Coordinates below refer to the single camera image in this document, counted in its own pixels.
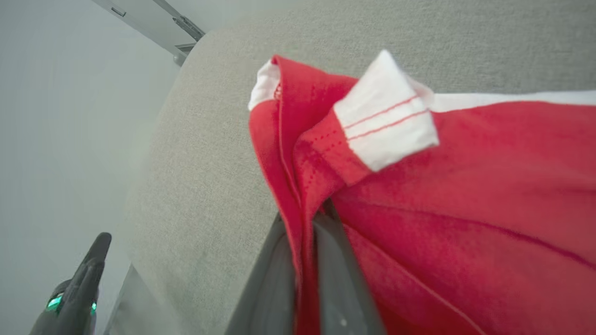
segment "gray upholstery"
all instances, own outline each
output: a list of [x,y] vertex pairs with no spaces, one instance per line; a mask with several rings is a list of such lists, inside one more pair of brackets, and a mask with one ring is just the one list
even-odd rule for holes
[[592,0],[320,0],[208,33],[159,116],[120,233],[186,334],[226,327],[275,203],[247,103],[277,53],[359,76],[382,48],[436,92],[596,88]]

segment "gray wall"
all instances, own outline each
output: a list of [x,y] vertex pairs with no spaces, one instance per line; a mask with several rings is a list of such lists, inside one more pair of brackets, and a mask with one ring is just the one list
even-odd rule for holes
[[[0,2],[0,333],[27,334],[95,236],[115,232],[177,73],[91,0]],[[98,334],[128,265],[115,235]]]

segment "green light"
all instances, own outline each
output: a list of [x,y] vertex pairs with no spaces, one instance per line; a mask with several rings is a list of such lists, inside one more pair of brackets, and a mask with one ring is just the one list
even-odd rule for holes
[[50,300],[48,302],[48,306],[45,309],[47,309],[48,311],[52,311],[52,310],[58,308],[58,305],[60,304],[61,301],[62,301],[62,294],[60,294],[59,296]]
[[[46,306],[46,310],[47,311],[54,311],[58,308],[58,305],[60,305],[60,302],[62,301],[62,293],[60,293],[60,295],[58,295],[57,297],[53,298],[52,300],[50,300],[48,302],[48,306]],[[94,302],[91,305],[91,314],[95,313],[95,310],[97,309],[97,304]]]

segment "led light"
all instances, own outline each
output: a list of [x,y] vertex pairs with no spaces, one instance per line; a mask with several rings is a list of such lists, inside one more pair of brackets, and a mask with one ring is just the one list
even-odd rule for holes
[[52,300],[50,300],[48,302],[48,306],[46,306],[46,309],[48,311],[51,311],[53,309],[58,308],[58,305],[60,304],[60,302],[62,301],[62,294],[60,294],[59,296],[53,298]]

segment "red garment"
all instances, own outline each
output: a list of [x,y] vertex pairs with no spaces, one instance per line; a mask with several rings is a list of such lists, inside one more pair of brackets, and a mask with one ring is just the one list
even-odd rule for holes
[[319,333],[311,220],[331,197],[388,333],[596,334],[595,106],[433,94],[386,51],[360,80],[274,56],[250,132],[290,237],[296,333]]

